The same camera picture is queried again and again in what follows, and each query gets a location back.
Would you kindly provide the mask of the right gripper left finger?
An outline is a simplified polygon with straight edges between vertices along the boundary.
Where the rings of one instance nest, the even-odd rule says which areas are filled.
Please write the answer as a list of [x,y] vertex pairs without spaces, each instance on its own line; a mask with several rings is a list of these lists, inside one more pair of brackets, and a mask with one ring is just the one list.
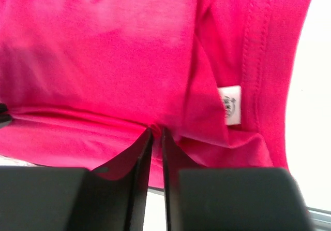
[[1,230],[142,230],[153,134],[88,170],[1,167]]

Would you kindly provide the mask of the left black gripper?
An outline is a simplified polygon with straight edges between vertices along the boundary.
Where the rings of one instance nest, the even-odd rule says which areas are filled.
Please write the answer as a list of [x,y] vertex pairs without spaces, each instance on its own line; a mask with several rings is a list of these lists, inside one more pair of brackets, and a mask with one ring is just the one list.
[[3,103],[0,103],[0,128],[8,126],[12,122],[12,116],[7,112],[7,106]]

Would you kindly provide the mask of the pink t shirt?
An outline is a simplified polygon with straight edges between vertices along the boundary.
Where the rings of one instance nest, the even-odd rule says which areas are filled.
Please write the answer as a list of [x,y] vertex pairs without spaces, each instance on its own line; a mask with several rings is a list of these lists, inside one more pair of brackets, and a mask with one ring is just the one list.
[[1,155],[94,169],[146,129],[206,167],[282,167],[311,0],[1,0]]

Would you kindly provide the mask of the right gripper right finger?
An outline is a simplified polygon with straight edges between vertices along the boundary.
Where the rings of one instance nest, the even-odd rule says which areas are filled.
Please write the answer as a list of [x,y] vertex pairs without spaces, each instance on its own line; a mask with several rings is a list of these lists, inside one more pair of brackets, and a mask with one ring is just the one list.
[[205,168],[162,131],[167,230],[313,230],[281,168]]

